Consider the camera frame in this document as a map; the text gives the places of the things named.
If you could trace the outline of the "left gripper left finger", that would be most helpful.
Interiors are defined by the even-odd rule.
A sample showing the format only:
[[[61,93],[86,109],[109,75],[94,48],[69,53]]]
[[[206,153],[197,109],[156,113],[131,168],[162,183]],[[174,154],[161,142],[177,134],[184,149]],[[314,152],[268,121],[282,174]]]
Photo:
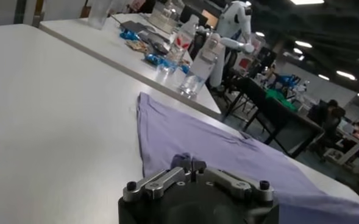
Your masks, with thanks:
[[[140,181],[130,181],[123,189],[123,200],[126,202],[138,201],[144,194],[148,194],[153,200],[162,198],[167,189],[178,182],[187,182],[191,172],[183,167],[175,167],[171,170],[161,170]]]

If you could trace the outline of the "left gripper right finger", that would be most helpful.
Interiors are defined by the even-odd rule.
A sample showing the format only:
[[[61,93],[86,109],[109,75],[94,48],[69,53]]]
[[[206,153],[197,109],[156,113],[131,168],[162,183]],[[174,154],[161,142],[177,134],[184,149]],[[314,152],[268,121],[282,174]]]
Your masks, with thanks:
[[[196,181],[221,187],[234,198],[274,201],[274,189],[268,181],[255,181],[247,177],[239,177],[225,170],[208,167],[204,161],[193,161],[192,170],[196,174]]]

